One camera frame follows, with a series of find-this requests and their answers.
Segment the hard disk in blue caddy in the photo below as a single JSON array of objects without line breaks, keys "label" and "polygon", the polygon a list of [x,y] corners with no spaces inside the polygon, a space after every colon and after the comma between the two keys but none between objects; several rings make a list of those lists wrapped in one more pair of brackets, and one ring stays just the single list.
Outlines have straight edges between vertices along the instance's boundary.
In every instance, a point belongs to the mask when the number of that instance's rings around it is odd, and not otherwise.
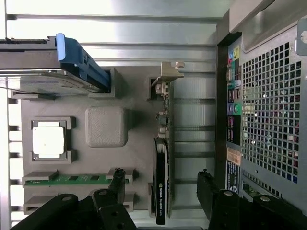
[{"label": "hard disk in blue caddy", "polygon": [[87,95],[111,92],[111,73],[77,40],[0,39],[0,88],[20,94]]}]

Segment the grey printed parts rack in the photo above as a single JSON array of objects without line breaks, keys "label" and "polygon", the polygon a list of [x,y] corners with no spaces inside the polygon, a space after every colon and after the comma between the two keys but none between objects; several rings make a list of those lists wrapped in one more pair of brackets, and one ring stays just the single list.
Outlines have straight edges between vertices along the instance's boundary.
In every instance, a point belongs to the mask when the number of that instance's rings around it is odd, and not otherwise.
[{"label": "grey printed parts rack", "polygon": [[[157,67],[108,67],[110,93],[87,95],[32,94],[20,97],[22,122],[24,214],[32,214],[53,197],[69,193],[83,199],[108,184],[25,185],[57,175],[104,174],[111,179],[116,168],[126,172],[128,211],[150,207],[154,178],[156,113],[163,101],[151,83],[160,76]],[[32,129],[37,123],[59,122],[64,127],[65,151],[59,159],[33,154]]]}]

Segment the silver CPU chip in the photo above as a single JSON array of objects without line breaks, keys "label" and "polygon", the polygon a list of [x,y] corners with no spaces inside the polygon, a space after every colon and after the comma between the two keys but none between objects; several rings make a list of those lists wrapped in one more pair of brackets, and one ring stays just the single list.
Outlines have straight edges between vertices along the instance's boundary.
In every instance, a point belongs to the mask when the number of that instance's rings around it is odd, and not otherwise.
[{"label": "silver CPU chip", "polygon": [[59,159],[65,151],[64,131],[59,122],[38,122],[32,129],[33,154],[39,159]]}]

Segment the open black PC case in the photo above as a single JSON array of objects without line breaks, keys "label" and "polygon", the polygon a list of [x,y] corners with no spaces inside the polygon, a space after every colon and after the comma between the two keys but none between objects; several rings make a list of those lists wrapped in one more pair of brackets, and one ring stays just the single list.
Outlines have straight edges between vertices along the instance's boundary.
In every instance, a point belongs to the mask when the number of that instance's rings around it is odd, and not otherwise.
[{"label": "open black PC case", "polygon": [[307,214],[307,0],[235,0],[216,32],[218,185]]}]

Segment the green RAM stick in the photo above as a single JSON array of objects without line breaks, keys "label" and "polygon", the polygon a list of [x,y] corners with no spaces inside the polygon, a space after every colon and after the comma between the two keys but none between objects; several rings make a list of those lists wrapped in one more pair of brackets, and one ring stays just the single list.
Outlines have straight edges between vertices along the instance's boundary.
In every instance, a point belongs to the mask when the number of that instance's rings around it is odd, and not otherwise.
[{"label": "green RAM stick", "polygon": [[112,179],[106,175],[82,174],[82,175],[57,175],[48,180],[30,180],[25,185],[51,186],[51,185],[85,185],[85,184],[110,184]]}]

